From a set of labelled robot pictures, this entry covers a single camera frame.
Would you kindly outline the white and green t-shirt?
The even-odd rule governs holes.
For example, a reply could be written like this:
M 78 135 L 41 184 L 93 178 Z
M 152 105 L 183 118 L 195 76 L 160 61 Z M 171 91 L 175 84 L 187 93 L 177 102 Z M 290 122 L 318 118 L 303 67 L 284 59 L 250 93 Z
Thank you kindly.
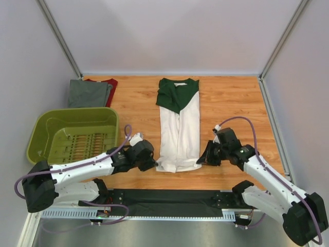
M 200 169 L 199 80 L 159 82 L 156 105 L 160 112 L 158 172 L 185 172 Z

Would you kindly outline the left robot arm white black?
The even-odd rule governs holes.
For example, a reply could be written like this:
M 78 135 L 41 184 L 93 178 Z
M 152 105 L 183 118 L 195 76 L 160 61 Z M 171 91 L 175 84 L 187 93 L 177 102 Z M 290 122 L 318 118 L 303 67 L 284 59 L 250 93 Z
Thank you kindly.
M 43 211 L 53 204 L 77 201 L 103 206 L 108 193 L 102 176 L 128 172 L 133 168 L 147 171 L 157 167 L 154 147 L 147 140 L 133 145 L 114 147 L 92 158 L 68 164 L 50 165 L 46 160 L 37 162 L 22 178 L 27 210 Z

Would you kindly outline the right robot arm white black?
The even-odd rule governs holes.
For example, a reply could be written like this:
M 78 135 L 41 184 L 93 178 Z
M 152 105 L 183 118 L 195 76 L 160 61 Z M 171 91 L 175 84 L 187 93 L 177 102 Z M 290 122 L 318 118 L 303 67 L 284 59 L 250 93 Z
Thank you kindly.
M 266 162 L 256 145 L 242 145 L 231 128 L 215 126 L 213 133 L 215 138 L 208 141 L 197 163 L 219 166 L 229 161 L 266 188 L 262 191 L 250 181 L 240 182 L 231 195 L 236 207 L 249 205 L 261 210 L 282 224 L 286 235 L 299 246 L 321 237 L 328 229 L 328 219 L 320 195 L 308 194 L 288 181 Z

